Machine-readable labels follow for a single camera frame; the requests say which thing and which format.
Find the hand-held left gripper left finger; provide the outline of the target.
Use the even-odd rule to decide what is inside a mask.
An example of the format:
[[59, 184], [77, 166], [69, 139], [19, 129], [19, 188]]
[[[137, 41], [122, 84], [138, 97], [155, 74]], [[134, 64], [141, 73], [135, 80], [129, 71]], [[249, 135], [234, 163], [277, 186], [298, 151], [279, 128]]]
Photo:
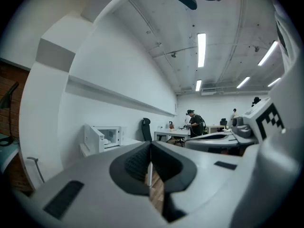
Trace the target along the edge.
[[42, 184], [31, 197], [14, 197], [37, 228], [164, 228], [144, 179], [150, 144], [139, 142], [81, 159]]

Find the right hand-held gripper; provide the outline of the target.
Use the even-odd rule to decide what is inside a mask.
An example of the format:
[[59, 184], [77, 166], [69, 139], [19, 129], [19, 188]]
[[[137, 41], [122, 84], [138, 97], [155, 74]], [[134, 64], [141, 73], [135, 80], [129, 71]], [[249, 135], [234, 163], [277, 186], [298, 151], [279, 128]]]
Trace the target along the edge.
[[209, 149], [246, 148], [261, 144], [266, 138], [284, 129], [281, 117], [270, 97], [260, 100], [256, 105], [232, 120], [231, 131], [205, 134], [189, 138], [184, 147], [197, 151]]

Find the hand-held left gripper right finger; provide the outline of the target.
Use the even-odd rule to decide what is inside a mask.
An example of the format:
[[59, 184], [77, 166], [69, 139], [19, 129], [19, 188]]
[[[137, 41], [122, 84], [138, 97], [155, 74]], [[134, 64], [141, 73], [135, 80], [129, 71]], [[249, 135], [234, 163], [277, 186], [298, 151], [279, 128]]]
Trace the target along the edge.
[[237, 157], [152, 142], [152, 164], [165, 178], [162, 223], [152, 227], [231, 228], [256, 155], [256, 145]]

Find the white microwave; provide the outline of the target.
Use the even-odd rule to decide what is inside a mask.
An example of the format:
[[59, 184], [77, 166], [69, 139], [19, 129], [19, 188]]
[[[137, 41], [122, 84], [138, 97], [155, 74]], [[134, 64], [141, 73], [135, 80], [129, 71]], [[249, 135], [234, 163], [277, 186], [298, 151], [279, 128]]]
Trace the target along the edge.
[[[121, 126], [84, 126], [84, 143], [91, 151], [104, 152], [105, 148], [125, 145], [126, 127]], [[104, 139], [112, 144], [105, 145]]]

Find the wooden desk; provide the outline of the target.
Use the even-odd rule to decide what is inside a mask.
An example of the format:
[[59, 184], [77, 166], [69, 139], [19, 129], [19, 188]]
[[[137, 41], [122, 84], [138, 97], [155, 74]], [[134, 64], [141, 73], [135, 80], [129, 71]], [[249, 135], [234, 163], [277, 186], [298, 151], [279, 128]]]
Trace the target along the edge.
[[211, 134], [211, 133], [216, 133], [218, 130], [223, 130], [226, 128], [225, 125], [207, 125], [207, 133]]

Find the white desk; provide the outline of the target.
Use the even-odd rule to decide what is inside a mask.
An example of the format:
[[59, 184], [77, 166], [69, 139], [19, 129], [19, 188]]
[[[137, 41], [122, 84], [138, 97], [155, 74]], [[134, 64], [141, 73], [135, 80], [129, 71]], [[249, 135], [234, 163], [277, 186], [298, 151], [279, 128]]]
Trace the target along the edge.
[[159, 136], [165, 136], [166, 140], [169, 140], [170, 136], [174, 137], [181, 137], [184, 138], [184, 140], [187, 140], [190, 138], [190, 132], [189, 130], [181, 130], [181, 129], [160, 129], [154, 132], [154, 140], [158, 141]]
[[[140, 143], [140, 142], [141, 141], [138, 141], [138, 140], [135, 140], [135, 139], [127, 139], [126, 146], [131, 145], [131, 144]], [[121, 147], [124, 147], [124, 145], [122, 145], [122, 146], [118, 145], [118, 146], [114, 146], [114, 147], [105, 148], [104, 151], [108, 152], [108, 151], [111, 151], [111, 150], [119, 149]], [[89, 150], [89, 148], [84, 143], [79, 144], [79, 149], [80, 149], [81, 155], [84, 158], [96, 154], [95, 151]]]

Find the grey metal rod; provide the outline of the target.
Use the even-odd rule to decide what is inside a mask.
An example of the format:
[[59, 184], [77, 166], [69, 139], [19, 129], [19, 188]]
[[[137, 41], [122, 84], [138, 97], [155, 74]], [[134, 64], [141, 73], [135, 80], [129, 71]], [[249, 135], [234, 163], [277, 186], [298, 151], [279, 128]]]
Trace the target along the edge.
[[38, 158], [34, 158], [34, 157], [27, 157], [27, 159], [28, 159], [28, 160], [32, 160], [32, 161], [34, 161], [35, 166], [36, 166], [37, 171], [38, 171], [38, 174], [39, 174], [39, 176], [40, 176], [40, 178], [41, 178], [42, 182], [43, 182], [43, 183], [45, 183], [45, 180], [44, 180], [44, 178], [43, 178], [43, 175], [42, 175], [41, 170], [40, 170], [39, 165], [38, 165]]

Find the teal table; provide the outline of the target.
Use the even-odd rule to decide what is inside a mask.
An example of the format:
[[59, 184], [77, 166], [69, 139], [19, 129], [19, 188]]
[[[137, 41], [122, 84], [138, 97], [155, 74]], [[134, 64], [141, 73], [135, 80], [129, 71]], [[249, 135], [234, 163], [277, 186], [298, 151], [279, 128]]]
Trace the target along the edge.
[[13, 158], [19, 154], [20, 144], [19, 138], [13, 137], [13, 142], [8, 146], [0, 146], [0, 172], [3, 174], [5, 169], [13, 160]]

